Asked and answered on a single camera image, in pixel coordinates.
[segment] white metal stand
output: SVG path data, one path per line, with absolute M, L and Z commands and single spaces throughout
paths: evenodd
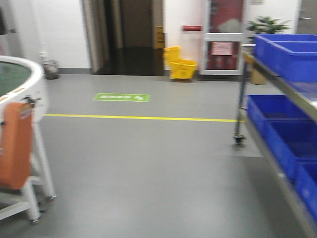
M 31 161 L 33 168 L 39 173 L 40 176 L 32 176 L 32 184 L 42 185 L 45 196 L 49 200 L 53 200 L 54 198 L 56 198 L 56 193 L 52 181 L 49 163 L 46 156 L 46 150 L 44 147 L 41 130 L 37 122 L 33 124 L 33 133 L 39 157 L 36 158 L 34 154 L 32 154 Z
M 39 212 L 38 203 L 29 178 L 21 188 L 21 193 L 22 196 L 7 193 L 0 194 L 1 202 L 5 204 L 12 204 L 0 210 L 0 220 L 26 210 L 29 219 L 33 223 L 37 223 L 39 221 L 41 214 Z

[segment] sticker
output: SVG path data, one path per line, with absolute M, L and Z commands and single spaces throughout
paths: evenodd
M 211 54 L 217 56 L 233 55 L 233 42 L 213 41 Z
M 32 114 L 31 105 L 26 105 L 20 109 L 20 118 L 25 119 Z
M 124 101 L 124 102 L 148 102 L 148 94 L 121 94 L 121 93 L 98 93 L 94 101 Z

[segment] doorway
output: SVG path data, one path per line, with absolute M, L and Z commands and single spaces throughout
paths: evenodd
M 300 8 L 297 34 L 314 34 L 317 35 L 317 1 L 302 0 Z
M 164 75 L 156 44 L 162 0 L 83 1 L 94 74 Z

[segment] trash can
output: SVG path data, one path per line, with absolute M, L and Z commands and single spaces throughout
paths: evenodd
M 48 60 L 43 62 L 45 79 L 59 78 L 58 62 L 55 60 Z

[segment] white door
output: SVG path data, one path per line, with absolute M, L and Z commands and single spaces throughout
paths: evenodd
M 205 0 L 200 74 L 240 75 L 248 0 Z

